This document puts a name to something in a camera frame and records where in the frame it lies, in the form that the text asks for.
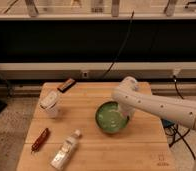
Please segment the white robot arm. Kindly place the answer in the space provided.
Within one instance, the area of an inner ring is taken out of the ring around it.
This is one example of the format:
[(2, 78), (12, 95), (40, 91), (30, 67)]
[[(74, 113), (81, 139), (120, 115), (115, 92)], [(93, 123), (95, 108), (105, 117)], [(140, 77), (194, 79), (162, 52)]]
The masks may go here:
[(137, 80), (131, 76), (114, 88), (112, 98), (124, 116), (136, 108), (196, 131), (196, 101), (140, 93)]

